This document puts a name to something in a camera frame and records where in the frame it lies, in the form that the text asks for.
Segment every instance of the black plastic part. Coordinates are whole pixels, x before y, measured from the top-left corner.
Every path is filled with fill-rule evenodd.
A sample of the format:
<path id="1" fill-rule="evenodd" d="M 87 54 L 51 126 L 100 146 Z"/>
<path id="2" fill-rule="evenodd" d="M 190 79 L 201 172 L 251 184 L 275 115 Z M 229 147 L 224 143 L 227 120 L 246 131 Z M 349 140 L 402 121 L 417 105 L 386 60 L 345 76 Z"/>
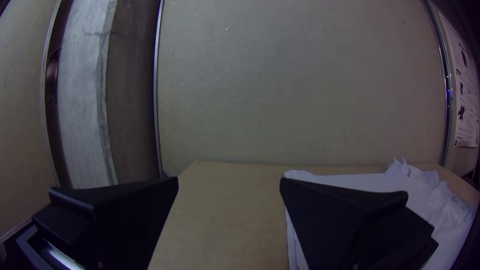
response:
<path id="1" fill-rule="evenodd" d="M 53 187 L 33 221 L 41 235 L 90 269 L 147 269 L 179 189 L 176 177 L 91 189 Z"/>
<path id="2" fill-rule="evenodd" d="M 280 193 L 310 269 L 420 269 L 437 248 L 434 227 L 405 207 L 404 191 L 282 178 Z"/>
<path id="3" fill-rule="evenodd" d="M 54 270 L 29 243 L 30 239 L 33 238 L 36 233 L 37 228 L 32 224 L 19 237 L 17 237 L 16 243 L 33 267 L 41 270 Z"/>

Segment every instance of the white fabric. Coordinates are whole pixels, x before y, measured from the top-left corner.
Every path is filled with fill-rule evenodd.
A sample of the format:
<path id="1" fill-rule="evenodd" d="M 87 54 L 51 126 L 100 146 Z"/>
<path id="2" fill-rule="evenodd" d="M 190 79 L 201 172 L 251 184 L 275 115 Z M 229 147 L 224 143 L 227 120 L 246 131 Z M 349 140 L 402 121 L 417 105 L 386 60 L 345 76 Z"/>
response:
<path id="1" fill-rule="evenodd" d="M 432 237 L 438 248 L 424 270 L 448 270 L 462 248 L 472 225 L 475 209 L 453 194 L 446 182 L 439 182 L 436 171 L 421 171 L 394 159 L 384 173 L 351 175 L 314 175 L 289 170 L 285 177 L 323 185 L 369 192 L 408 192 L 406 206 L 435 227 Z M 308 270 L 302 247 L 286 212 L 288 260 L 290 270 Z"/>

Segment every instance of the metal trim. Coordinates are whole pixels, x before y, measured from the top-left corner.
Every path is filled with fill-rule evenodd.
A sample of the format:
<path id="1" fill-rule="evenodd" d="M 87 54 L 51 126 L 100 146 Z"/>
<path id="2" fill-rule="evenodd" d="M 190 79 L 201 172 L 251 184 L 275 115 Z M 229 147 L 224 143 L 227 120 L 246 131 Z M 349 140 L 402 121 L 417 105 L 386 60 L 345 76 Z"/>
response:
<path id="1" fill-rule="evenodd" d="M 162 27 L 162 14 L 164 12 L 164 0 L 160 0 L 160 6 L 158 8 L 158 20 L 156 25 L 155 35 L 155 52 L 153 55 L 153 120 L 155 121 L 155 142 L 156 142 L 156 157 L 158 160 L 158 171 L 160 176 L 163 172 L 162 163 L 162 151 L 160 148 L 160 127 L 159 127 L 159 110 L 158 110 L 158 71 L 159 71 L 159 42 L 160 42 L 160 29 Z"/>
<path id="2" fill-rule="evenodd" d="M 28 224 L 30 224 L 32 222 L 32 217 L 29 217 L 27 219 L 25 219 L 24 221 L 20 222 L 19 224 L 17 224 L 15 227 L 13 227 L 11 230 L 9 230 L 7 233 L 5 233 L 4 235 L 2 235 L 2 237 L 0 237 L 0 244 L 2 244 L 3 242 L 7 241 L 10 237 L 12 237 L 14 234 L 20 232 L 21 229 L 25 228 Z"/>
<path id="3" fill-rule="evenodd" d="M 452 74 L 450 71 L 450 62 L 447 54 L 447 47 L 445 46 L 445 39 L 440 27 L 439 18 L 435 14 L 433 4 L 430 0 L 422 0 L 428 18 L 430 19 L 431 27 L 435 33 L 436 43 L 438 45 L 438 52 L 440 54 L 441 63 L 443 66 L 443 77 L 445 84 L 445 124 L 443 126 L 443 144 L 441 146 L 440 159 L 438 164 L 445 166 L 447 161 L 447 152 L 450 145 L 450 136 L 452 129 L 452 100 L 454 97 L 454 90 L 452 86 Z"/>
<path id="4" fill-rule="evenodd" d="M 50 20 L 50 26 L 48 27 L 48 32 L 46 33 L 45 46 L 43 47 L 43 59 L 40 72 L 40 121 L 41 129 L 43 133 L 43 141 L 45 145 L 45 150 L 47 152 L 47 159 L 52 168 L 52 174 L 55 180 L 55 184 L 60 187 L 59 177 L 57 175 L 57 170 L 55 169 L 54 158 L 52 155 L 52 149 L 50 147 L 49 132 L 47 126 L 47 106 L 46 106 L 46 80 L 47 80 L 47 61 L 49 59 L 49 48 L 50 48 L 50 38 L 52 37 L 52 32 L 55 25 L 55 20 L 57 19 L 57 14 L 59 13 L 60 5 L 62 0 L 56 2 L 55 9 L 53 10 L 53 15 Z"/>

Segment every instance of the beige wall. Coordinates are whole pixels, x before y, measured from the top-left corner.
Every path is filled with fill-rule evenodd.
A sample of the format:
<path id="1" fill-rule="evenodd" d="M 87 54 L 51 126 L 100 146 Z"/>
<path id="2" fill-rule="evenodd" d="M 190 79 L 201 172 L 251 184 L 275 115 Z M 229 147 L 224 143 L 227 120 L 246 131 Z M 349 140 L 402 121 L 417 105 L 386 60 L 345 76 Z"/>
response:
<path id="1" fill-rule="evenodd" d="M 176 0 L 158 46 L 163 167 L 437 163 L 442 61 L 419 0 Z"/>
<path id="2" fill-rule="evenodd" d="M 54 185 L 40 77 L 55 0 L 10 1 L 0 16 L 0 236 L 48 202 Z"/>

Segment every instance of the wooden table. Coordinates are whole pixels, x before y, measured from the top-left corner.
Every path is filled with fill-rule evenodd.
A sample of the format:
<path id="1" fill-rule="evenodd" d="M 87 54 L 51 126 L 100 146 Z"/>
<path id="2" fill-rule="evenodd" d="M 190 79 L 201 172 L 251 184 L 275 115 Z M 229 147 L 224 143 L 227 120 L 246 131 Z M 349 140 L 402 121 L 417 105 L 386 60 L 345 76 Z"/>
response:
<path id="1" fill-rule="evenodd" d="M 437 171 L 465 203 L 480 194 L 437 164 Z M 149 269 L 287 270 L 287 224 L 279 192 L 288 170 L 316 175 L 382 173 L 385 166 L 304 167 L 196 161 L 179 177 L 179 191 Z"/>

